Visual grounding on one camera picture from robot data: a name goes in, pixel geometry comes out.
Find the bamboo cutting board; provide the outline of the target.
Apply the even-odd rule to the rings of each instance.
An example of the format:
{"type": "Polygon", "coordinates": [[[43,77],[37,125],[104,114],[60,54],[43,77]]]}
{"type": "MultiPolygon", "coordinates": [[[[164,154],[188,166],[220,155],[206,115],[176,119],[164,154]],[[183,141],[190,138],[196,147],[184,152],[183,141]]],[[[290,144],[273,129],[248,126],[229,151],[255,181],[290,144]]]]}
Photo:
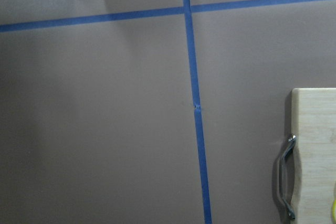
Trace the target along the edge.
{"type": "Polygon", "coordinates": [[[332,223],[335,200],[335,88],[291,92],[291,134],[279,159],[279,196],[291,223],[332,223]],[[284,189],[286,157],[294,160],[291,200],[284,189]]]}

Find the upper lemon slice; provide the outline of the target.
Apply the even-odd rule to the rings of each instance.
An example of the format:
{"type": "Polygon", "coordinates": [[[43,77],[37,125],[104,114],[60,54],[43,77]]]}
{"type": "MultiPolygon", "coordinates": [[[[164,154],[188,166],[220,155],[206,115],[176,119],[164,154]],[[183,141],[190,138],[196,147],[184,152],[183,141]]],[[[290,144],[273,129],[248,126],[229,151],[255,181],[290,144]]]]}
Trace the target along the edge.
{"type": "Polygon", "coordinates": [[[336,224],[336,199],[333,201],[331,206],[331,220],[333,224],[336,224]]]}

